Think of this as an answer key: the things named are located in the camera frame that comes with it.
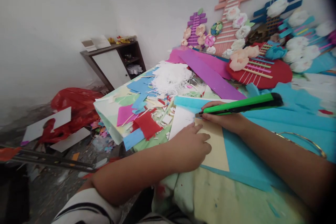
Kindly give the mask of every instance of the green utility knife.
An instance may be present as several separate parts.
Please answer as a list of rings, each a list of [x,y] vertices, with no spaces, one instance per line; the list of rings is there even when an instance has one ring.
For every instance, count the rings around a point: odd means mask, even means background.
[[[282,101],[281,95],[278,93],[268,93],[260,96],[255,96],[252,98],[234,101],[231,103],[225,103],[218,106],[213,106],[204,109],[203,112],[196,114],[196,117],[201,117],[203,113],[225,115],[232,113],[240,113],[249,110],[261,110],[270,109],[275,107],[281,107],[284,103]]]

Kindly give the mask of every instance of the craft table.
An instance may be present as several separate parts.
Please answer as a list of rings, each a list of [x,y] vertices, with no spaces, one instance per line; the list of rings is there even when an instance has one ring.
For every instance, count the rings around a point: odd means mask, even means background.
[[[107,94],[103,97],[106,99],[94,103],[100,118],[117,144],[121,144],[123,137],[130,133],[129,124],[117,127],[118,109],[133,104],[139,97],[139,94],[131,93],[127,88],[129,83],[138,78]],[[246,94],[243,86],[236,87]],[[196,93],[190,93],[190,96],[200,97]],[[206,88],[203,98],[219,99],[209,88]],[[156,136],[158,139],[142,140],[133,147],[134,151],[166,142],[166,133],[170,132],[172,122],[173,120]],[[172,174],[156,186],[152,210],[163,213],[172,202],[190,218],[195,217],[209,224],[303,223],[308,215],[307,208],[294,195],[278,190],[261,191],[201,167],[189,173]]]

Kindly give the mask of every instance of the gold bracelet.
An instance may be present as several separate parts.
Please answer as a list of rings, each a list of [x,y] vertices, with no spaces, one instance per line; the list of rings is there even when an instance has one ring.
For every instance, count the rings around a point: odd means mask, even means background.
[[[305,149],[306,151],[310,151],[310,150],[307,150],[306,148],[303,148],[301,145],[298,145],[297,143],[295,143],[295,142],[293,142],[292,140],[289,140],[288,138],[286,138],[286,137],[284,137],[284,136],[281,136],[281,134],[292,134],[292,135],[296,135],[296,136],[298,136],[298,137],[302,137],[303,139],[305,139],[305,140],[307,140],[308,142],[310,142],[310,143],[312,143],[314,146],[315,146],[315,148],[320,152],[320,154],[321,154],[321,156],[323,157],[323,158],[327,158],[327,155],[326,155],[326,153],[316,144],[316,143],[314,143],[313,141],[311,141],[311,140],[309,140],[308,138],[306,138],[306,137],[304,137],[304,136],[301,136],[301,135],[299,135],[299,134],[296,134],[296,133],[292,133],[292,132],[281,132],[281,133],[276,133],[276,132],[274,132],[276,135],[278,135],[279,137],[282,137],[282,138],[284,138],[284,139],[286,139],[286,140],[288,140],[288,141],[290,141],[291,143],[293,143],[293,144],[296,144],[297,146],[299,146],[299,147],[301,147],[302,149]]]

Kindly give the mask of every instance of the sleeve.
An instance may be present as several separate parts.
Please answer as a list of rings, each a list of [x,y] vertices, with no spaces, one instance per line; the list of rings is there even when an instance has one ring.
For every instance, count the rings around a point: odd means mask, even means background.
[[[121,210],[111,206],[95,188],[76,193],[53,219],[52,224],[116,224]]]

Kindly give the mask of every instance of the plastic bag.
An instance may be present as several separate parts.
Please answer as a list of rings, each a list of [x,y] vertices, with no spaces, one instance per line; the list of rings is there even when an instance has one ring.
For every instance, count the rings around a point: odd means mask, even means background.
[[[50,106],[57,111],[71,107],[71,121],[51,132],[55,120],[49,120],[44,127],[43,135],[39,142],[57,143],[84,126],[88,126],[94,121],[99,120],[100,117],[93,103],[95,99],[101,97],[103,97],[101,93],[77,87],[69,87],[59,91],[52,99]]]

